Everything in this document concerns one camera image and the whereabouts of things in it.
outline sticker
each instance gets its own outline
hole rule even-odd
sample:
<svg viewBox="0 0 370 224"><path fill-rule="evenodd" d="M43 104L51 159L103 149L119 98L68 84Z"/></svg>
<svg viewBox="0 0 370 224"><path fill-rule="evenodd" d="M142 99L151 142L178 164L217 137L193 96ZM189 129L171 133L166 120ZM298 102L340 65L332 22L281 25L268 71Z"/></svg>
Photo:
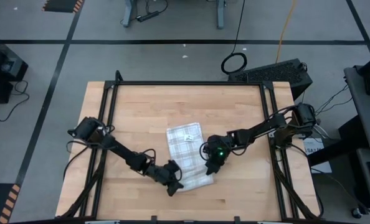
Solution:
<svg viewBox="0 0 370 224"><path fill-rule="evenodd" d="M193 135L185 134L184 135L184 141L193 141Z"/></svg>

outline checkered cloth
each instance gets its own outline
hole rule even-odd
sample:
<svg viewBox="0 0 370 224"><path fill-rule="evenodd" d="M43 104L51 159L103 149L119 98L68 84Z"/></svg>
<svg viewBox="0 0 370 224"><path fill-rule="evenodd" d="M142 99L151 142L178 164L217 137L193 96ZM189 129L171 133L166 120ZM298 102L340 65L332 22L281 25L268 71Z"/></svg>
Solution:
<svg viewBox="0 0 370 224"><path fill-rule="evenodd" d="M196 189L213 183L212 175L206 175L205 161L200 157L199 148L203 143L199 123L186 124L167 129L167 140L170 155L183 172L179 192Z"/></svg>

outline desk leg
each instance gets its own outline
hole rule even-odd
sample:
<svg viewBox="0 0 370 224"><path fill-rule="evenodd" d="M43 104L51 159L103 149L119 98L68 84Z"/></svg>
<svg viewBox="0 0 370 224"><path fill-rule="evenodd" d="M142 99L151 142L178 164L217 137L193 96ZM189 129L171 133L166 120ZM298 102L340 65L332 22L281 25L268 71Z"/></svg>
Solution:
<svg viewBox="0 0 370 224"><path fill-rule="evenodd" d="M357 152L352 152L348 154L348 160L351 164L351 170L353 172L353 177L355 181L355 186L353 187L354 196L365 206L367 206L367 208L370 208L370 194L368 190L368 184L365 181L365 176L363 174ZM363 215L368 214L368 211L366 211L363 207L358 206L358 208Z"/></svg>
<svg viewBox="0 0 370 224"><path fill-rule="evenodd" d="M218 0L217 2L217 28L223 29L224 28L224 7L225 7L225 0Z"/></svg>
<svg viewBox="0 0 370 224"><path fill-rule="evenodd" d="M133 4L136 0L125 0L125 11L124 11L124 18L123 18L123 27L130 26L131 22L131 12L133 10Z"/></svg>
<svg viewBox="0 0 370 224"><path fill-rule="evenodd" d="M360 147L369 147L359 116L355 116L339 128L341 140L308 156L310 165L315 166Z"/></svg>

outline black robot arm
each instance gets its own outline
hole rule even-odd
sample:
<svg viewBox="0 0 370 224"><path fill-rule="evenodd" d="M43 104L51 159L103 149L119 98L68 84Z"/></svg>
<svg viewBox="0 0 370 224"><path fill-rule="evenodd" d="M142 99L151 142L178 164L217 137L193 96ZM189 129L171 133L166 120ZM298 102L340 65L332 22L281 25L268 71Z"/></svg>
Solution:
<svg viewBox="0 0 370 224"><path fill-rule="evenodd" d="M175 161L168 161L164 166L155 165L154 158L142 153L129 150L108 133L107 127L96 118L84 118L75 128L67 131L73 138L82 140L91 146L110 150L123 158L130 169L151 177L155 182L167 186L167 193L173 196L177 189L184 186L179 183L175 172L181 171Z"/></svg>
<svg viewBox="0 0 370 224"><path fill-rule="evenodd" d="M289 111L292 112L292 120L287 123L285 115ZM225 160L231 152L238 156L243 154L237 154L235 151L246 150L248 145L253 144L257 138L267 133L275 131L273 137L275 144L286 146L292 142L292 137L295 134L310 136L315 124L316 120L312 106L300 103L277 111L268 119L250 129L228 131L226 136L210 136L207 142L202 145L204 146L203 152L208 155L208 158L205 159L207 161L206 175L213 172L217 173L221 166L225 164Z"/></svg>

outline cloth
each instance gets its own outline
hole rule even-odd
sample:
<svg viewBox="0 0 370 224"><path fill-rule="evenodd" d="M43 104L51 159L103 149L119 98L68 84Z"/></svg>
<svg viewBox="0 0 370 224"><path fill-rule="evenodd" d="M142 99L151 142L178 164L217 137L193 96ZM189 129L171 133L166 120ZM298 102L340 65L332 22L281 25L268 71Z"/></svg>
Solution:
<svg viewBox="0 0 370 224"><path fill-rule="evenodd" d="M213 183L212 175L206 175L206 162L200 157L199 148L203 143L199 123L186 124L167 129L167 140L171 158L183 172L183 189L179 192L196 189Z"/></svg>

